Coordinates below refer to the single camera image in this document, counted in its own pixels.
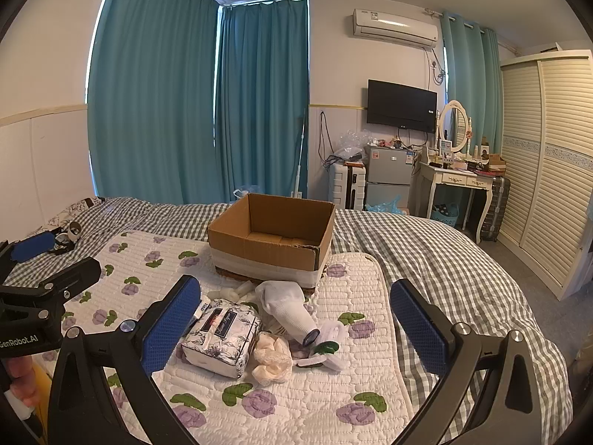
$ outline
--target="gingham bedsheet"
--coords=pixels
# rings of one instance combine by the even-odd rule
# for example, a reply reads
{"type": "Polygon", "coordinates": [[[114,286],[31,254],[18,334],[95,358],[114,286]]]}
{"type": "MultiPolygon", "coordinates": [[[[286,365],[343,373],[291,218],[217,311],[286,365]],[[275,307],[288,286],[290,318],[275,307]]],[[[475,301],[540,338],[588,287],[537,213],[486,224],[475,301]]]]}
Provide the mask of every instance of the gingham bedsheet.
{"type": "MultiPolygon", "coordinates": [[[[19,264],[6,284],[35,286],[64,267],[96,255],[112,236],[125,230],[206,241],[208,224],[226,207],[153,205],[129,197],[109,199],[76,219],[82,225],[83,235],[75,250],[62,256],[44,254],[19,264]]],[[[374,256],[387,283],[410,279],[450,321],[469,323],[477,333],[505,336],[509,329],[521,330],[530,344],[535,365],[542,443],[554,443],[568,426],[572,420],[572,400],[562,354],[542,335],[517,283],[467,237],[426,219],[338,210],[331,251],[374,256]]],[[[395,332],[399,366],[415,413],[438,377],[423,369],[397,321],[395,332]]],[[[483,374],[476,374],[444,440],[462,430],[482,379],[483,374]]]]}

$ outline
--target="wall-mounted tv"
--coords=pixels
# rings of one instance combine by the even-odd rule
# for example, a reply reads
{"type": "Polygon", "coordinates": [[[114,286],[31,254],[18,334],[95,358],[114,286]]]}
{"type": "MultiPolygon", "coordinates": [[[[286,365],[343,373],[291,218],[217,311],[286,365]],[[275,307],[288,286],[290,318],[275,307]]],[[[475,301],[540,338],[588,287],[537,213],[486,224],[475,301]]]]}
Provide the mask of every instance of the wall-mounted tv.
{"type": "Polygon", "coordinates": [[[369,80],[368,88],[367,123],[435,133],[435,92],[378,80],[369,80]]]}

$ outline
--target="wardrobe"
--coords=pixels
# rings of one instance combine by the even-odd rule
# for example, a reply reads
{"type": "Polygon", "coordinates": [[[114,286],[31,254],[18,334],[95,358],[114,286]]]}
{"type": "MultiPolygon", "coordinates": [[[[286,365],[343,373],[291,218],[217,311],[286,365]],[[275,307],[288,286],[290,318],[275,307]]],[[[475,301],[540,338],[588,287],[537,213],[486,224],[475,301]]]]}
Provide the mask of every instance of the wardrobe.
{"type": "Polygon", "coordinates": [[[501,69],[511,191],[499,239],[561,300],[593,278],[593,58],[549,52],[501,69]]]}

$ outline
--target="gray suitcase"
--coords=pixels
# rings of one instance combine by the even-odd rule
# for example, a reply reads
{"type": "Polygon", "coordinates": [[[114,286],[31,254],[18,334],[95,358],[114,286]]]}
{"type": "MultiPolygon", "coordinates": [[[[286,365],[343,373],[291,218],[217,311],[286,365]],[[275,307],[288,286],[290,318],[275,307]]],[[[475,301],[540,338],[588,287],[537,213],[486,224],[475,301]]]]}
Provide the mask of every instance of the gray suitcase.
{"type": "MultiPolygon", "coordinates": [[[[509,200],[509,190],[511,190],[511,180],[508,177],[498,175],[494,177],[492,182],[492,202],[484,219],[484,224],[482,224],[481,239],[486,241],[497,240],[500,224],[502,224],[502,218],[505,216],[506,203],[509,200]]],[[[477,228],[485,203],[486,193],[477,191],[474,195],[470,214],[470,221],[474,224],[474,228],[477,228]]]]}

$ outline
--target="clear plastic bag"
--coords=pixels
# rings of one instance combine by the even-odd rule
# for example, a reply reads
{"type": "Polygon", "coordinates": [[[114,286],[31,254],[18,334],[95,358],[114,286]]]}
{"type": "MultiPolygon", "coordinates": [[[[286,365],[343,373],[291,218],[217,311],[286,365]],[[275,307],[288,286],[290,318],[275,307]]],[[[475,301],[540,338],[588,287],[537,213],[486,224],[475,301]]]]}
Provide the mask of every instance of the clear plastic bag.
{"type": "Polygon", "coordinates": [[[391,202],[386,202],[384,204],[377,204],[376,206],[370,206],[369,204],[365,205],[365,210],[371,212],[391,212],[392,214],[405,214],[401,209],[397,208],[397,203],[401,199],[401,196],[397,196],[391,202]]]}
{"type": "Polygon", "coordinates": [[[365,152],[365,146],[370,141],[372,141],[370,132],[354,132],[354,130],[349,130],[347,133],[340,136],[338,141],[340,148],[334,152],[334,155],[342,157],[347,161],[348,159],[352,159],[356,154],[360,153],[361,158],[358,160],[366,159],[367,153],[365,152]]]}
{"type": "Polygon", "coordinates": [[[237,199],[241,199],[241,197],[245,196],[246,194],[263,194],[262,188],[259,185],[242,185],[234,190],[233,195],[237,199]]]}

